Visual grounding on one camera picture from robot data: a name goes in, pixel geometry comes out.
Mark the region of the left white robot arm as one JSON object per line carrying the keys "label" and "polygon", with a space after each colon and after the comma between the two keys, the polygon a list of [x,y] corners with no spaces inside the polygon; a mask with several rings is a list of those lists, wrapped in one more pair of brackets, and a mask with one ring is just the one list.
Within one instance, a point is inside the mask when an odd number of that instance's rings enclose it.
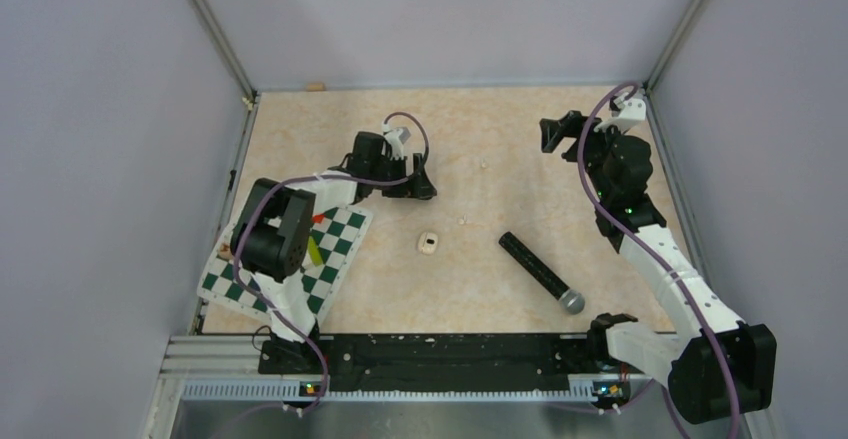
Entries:
{"label": "left white robot arm", "polygon": [[256,180],[231,235],[234,263],[247,270],[268,308],[272,335],[285,342],[283,360],[297,372],[319,363],[320,345],[308,336],[317,319],[298,273],[314,217],[355,205],[378,190],[386,198],[430,200],[437,190],[426,173],[429,150],[407,154],[404,128],[360,132],[342,162],[310,177]]}

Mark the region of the white earbud charging case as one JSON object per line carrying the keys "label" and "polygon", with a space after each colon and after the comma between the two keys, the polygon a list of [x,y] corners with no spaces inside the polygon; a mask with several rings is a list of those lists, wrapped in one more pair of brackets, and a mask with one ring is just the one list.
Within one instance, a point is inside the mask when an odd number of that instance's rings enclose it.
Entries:
{"label": "white earbud charging case", "polygon": [[421,254],[431,256],[437,251],[438,245],[439,236],[435,232],[425,231],[419,236],[417,249]]}

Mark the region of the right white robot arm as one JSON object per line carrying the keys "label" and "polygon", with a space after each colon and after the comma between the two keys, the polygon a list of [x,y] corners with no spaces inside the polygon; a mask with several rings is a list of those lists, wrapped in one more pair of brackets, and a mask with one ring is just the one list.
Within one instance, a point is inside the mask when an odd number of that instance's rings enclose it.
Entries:
{"label": "right white robot arm", "polygon": [[677,412],[701,424],[749,413],[772,403],[777,341],[764,324],[750,325],[724,304],[676,244],[647,193],[652,149],[615,123],[578,111],[540,122],[541,150],[553,152],[565,138],[583,136],[564,160],[581,163],[600,202],[596,224],[613,249],[649,285],[671,320],[673,339],[626,314],[602,314],[591,324],[589,363],[612,371],[626,363],[656,380]]}

